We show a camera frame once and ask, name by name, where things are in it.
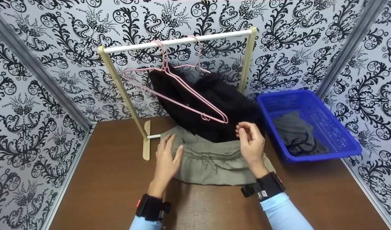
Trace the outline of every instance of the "brown tabletop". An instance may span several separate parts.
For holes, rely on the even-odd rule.
[[[174,126],[151,118],[152,134]],[[154,175],[155,150],[142,159],[142,137],[133,120],[99,122],[87,144],[50,230],[127,230],[136,203]],[[340,160],[283,165],[267,140],[265,152],[286,193],[316,230],[388,229]],[[270,230],[257,198],[239,186],[169,185],[167,230]]]

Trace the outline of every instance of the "clothes rack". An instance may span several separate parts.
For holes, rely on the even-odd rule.
[[[168,45],[180,45],[180,44],[184,44],[184,43],[191,43],[191,42],[197,42],[197,41],[208,41],[208,40],[215,40],[215,39],[221,39],[221,38],[247,36],[246,47],[245,47],[245,56],[244,56],[244,61],[242,64],[241,80],[240,80],[239,88],[238,88],[238,91],[243,93],[245,90],[246,80],[248,77],[247,73],[248,73],[249,67],[251,65],[252,51],[253,51],[253,47],[254,47],[254,43],[255,43],[256,33],[257,33],[257,28],[250,27],[249,29],[241,30],[241,31],[196,36],[197,39],[195,39],[194,37],[187,37],[187,38],[166,40],[166,41],[161,41],[161,42],[164,45],[168,46]],[[133,103],[130,100],[126,89],[124,88],[124,85],[121,81],[121,78],[120,78],[119,74],[117,73],[116,68],[115,68],[109,54],[115,53],[115,52],[124,52],[124,51],[130,51],[130,50],[142,50],[142,49],[156,48],[156,47],[159,47],[159,44],[157,44],[156,42],[148,42],[148,43],[141,43],[141,44],[134,44],[134,45],[122,45],[122,46],[108,47],[108,48],[105,48],[103,45],[98,47],[98,53],[102,57],[102,60],[105,63],[105,66],[109,71],[109,74],[111,75],[113,81],[115,82],[115,85],[118,88],[118,90],[119,90],[119,92],[125,102],[125,105],[129,109],[130,114],[132,115],[132,118],[133,118],[134,122],[136,123],[137,128],[140,131],[140,134],[143,136],[143,159],[144,160],[150,160],[150,140],[153,138],[160,138],[160,134],[150,135],[150,121],[146,121],[144,123],[144,127],[142,127],[142,125],[140,124],[136,109],[134,108]]]

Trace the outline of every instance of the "clothes hanger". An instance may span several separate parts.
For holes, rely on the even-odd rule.
[[[166,70],[166,73],[169,76],[173,77],[178,83],[180,83],[183,88],[185,88],[187,91],[189,91],[191,94],[193,94],[196,98],[198,98],[200,101],[204,102],[208,107],[210,107],[212,110],[214,110],[216,113],[218,113],[222,117],[223,123],[227,124],[228,123],[228,117],[225,115],[225,113],[223,113],[216,106],[214,106],[212,103],[210,103],[204,97],[202,97],[198,92],[196,92],[193,88],[191,88],[184,80],[182,80],[181,77],[175,75],[174,73],[171,73],[171,71],[169,69],[169,63],[167,61],[169,59],[169,55],[167,53],[166,46],[162,42],[160,42],[160,41],[157,41],[157,43],[162,47],[163,55],[166,57],[166,59],[165,59],[166,61],[163,63],[164,64],[164,68]],[[206,117],[203,117],[203,115],[201,115],[201,117],[204,120],[208,120]]]
[[[196,40],[196,42],[195,42],[195,43],[196,43],[196,48],[195,48],[195,50],[197,51],[197,52],[196,52],[196,55],[197,55],[197,62],[195,63],[195,65],[183,64],[183,65],[175,66],[174,68],[188,66],[188,67],[193,67],[193,68],[197,69],[197,67],[198,67],[198,69],[199,69],[200,71],[210,74],[211,72],[208,71],[208,70],[206,70],[206,69],[203,69],[203,68],[201,67],[201,65],[200,65],[200,62],[199,62],[199,57],[200,57],[200,55],[201,55],[201,45],[200,45],[199,39],[198,39],[196,36],[193,36],[193,35],[190,35],[190,36],[187,36],[187,37],[188,37],[188,38],[194,38],[194,39]]]
[[[124,79],[128,80],[131,84],[137,86],[138,88],[141,88],[143,90],[146,90],[147,92],[150,92],[150,93],[153,93],[161,98],[164,98],[176,105],[179,105],[185,109],[188,109],[192,112],[195,112],[195,113],[198,113],[201,115],[201,118],[203,120],[206,120],[206,121],[210,121],[211,119],[214,120],[214,121],[217,121],[217,122],[220,122],[220,123],[224,123],[224,124],[227,124],[228,123],[228,117],[222,112],[220,111],[218,108],[216,108],[214,105],[212,105],[209,101],[207,101],[205,98],[203,98],[201,95],[199,95],[197,92],[195,92],[191,87],[189,87],[187,85],[187,83],[185,83],[180,77],[176,76],[175,74],[172,74],[169,70],[169,64],[167,62],[167,59],[168,59],[168,55],[167,55],[167,50],[166,50],[166,47],[163,43],[161,43],[160,41],[153,41],[155,43],[157,43],[158,45],[160,45],[160,47],[162,48],[162,52],[163,52],[163,56],[162,56],[162,67],[161,68],[158,68],[158,67],[148,67],[148,68],[140,68],[140,69],[131,69],[131,70],[123,70],[122,74],[121,74],[121,77],[123,77]],[[138,80],[136,80],[135,78],[133,78],[132,74],[130,74],[131,72],[135,72],[135,71],[143,71],[143,70],[157,70],[157,71],[161,71],[161,72],[165,72],[168,76],[174,78],[175,80],[177,80],[186,90],[188,90],[190,93],[192,93],[196,98],[200,99],[202,102],[204,102],[207,106],[209,106],[211,109],[213,109],[216,113],[218,113],[222,119],[217,119],[215,117],[212,117],[210,115],[207,115],[203,112],[200,112],[200,111],[197,111],[191,107],[188,107],[186,105],[183,105],[171,98],[168,98],[162,94],[159,94],[157,92],[155,92],[154,90],[148,88],[148,87],[145,87],[143,86],[140,82],[138,82]]]

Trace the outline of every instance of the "gray clothing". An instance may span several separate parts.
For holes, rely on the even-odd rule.
[[[313,126],[300,119],[297,111],[289,112],[272,122],[293,156],[315,155],[327,153],[327,148],[313,135]]]
[[[239,140],[213,143],[180,126],[163,133],[161,138],[167,134],[176,134],[171,151],[173,157],[178,147],[184,145],[181,166],[174,178],[201,185],[244,185],[256,182],[241,155]],[[274,171],[269,160],[265,160],[265,165]]]

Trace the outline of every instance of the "hand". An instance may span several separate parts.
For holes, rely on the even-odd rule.
[[[165,136],[159,143],[156,152],[156,172],[153,181],[150,182],[147,194],[157,198],[163,198],[164,191],[174,174],[180,168],[181,156],[184,146],[180,145],[174,159],[171,156],[171,147],[174,135]]]
[[[262,178],[269,173],[264,164],[265,139],[254,123],[240,122],[236,129],[241,141],[241,154],[255,178]]]

